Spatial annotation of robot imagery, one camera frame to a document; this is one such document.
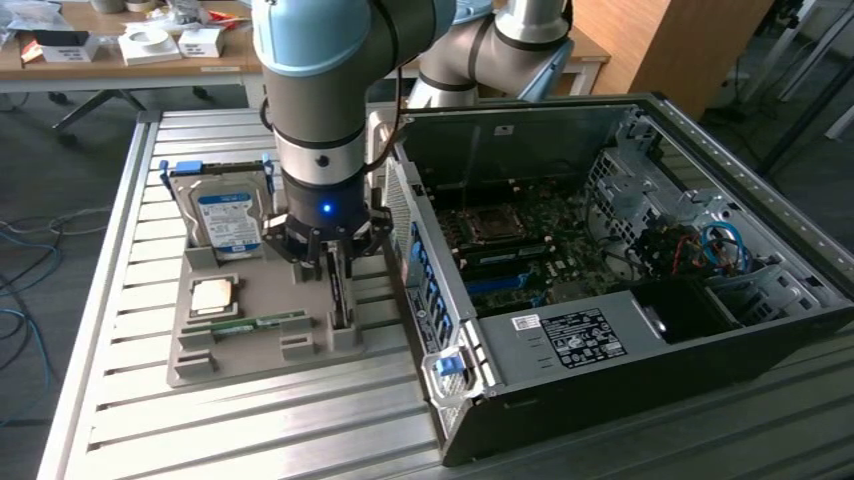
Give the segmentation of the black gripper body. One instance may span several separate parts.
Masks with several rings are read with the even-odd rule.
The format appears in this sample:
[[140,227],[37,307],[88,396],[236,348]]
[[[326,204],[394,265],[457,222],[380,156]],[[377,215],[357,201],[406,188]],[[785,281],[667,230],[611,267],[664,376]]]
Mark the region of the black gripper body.
[[313,185],[282,174],[286,213],[326,231],[329,241],[341,241],[368,222],[365,181],[356,174],[334,185]]

